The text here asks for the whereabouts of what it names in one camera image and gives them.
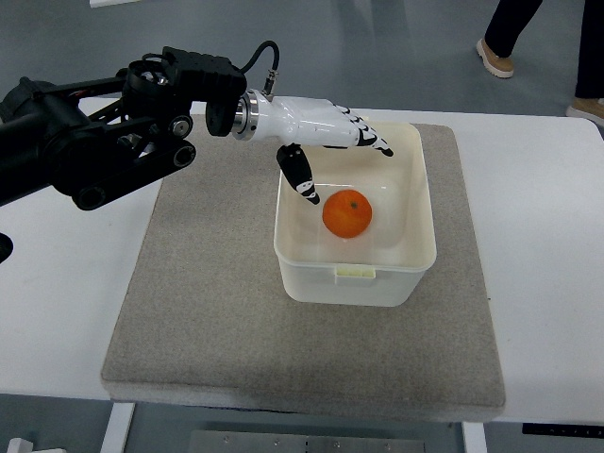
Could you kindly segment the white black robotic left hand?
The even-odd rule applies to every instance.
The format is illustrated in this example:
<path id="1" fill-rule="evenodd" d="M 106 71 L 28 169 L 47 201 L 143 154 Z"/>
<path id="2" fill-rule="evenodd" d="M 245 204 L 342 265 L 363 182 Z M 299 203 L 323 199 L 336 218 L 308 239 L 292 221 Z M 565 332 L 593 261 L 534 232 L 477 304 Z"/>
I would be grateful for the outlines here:
<path id="1" fill-rule="evenodd" d="M 252 138 L 274 138 L 281 142 L 277 164 L 287 182 L 303 198 L 317 205 L 312 170 L 303 147 L 346 149 L 370 147 L 386 157 L 394 151 L 378 133 L 352 109 L 326 99 L 276 96 L 268 99 L 256 93 L 258 123 Z"/>

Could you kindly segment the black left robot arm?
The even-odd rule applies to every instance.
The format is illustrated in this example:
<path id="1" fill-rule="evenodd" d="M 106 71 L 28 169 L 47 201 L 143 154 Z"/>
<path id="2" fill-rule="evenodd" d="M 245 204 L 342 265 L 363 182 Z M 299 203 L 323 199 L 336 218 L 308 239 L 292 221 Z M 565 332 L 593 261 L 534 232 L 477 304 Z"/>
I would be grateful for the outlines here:
<path id="1" fill-rule="evenodd" d="M 109 78 L 22 77 L 1 102 L 1 203 L 52 186 L 96 210 L 190 165 L 193 103 L 206 103 L 210 134 L 225 137 L 261 53 L 237 67 L 166 46 Z"/>

